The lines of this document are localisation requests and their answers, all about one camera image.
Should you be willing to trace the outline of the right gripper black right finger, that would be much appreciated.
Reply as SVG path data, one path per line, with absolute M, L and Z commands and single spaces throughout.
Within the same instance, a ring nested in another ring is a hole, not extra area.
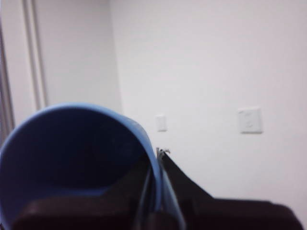
M 207 193 L 158 150 L 164 189 L 186 230 L 301 230 L 303 226 L 287 206 L 261 200 L 222 199 Z

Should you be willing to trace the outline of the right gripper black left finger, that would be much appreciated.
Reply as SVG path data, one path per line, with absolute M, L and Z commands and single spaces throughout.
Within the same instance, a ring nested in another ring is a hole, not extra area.
M 14 230 L 131 230 L 139 220 L 142 194 L 151 176 L 141 157 L 106 192 L 95 196 L 58 196 L 27 204 Z

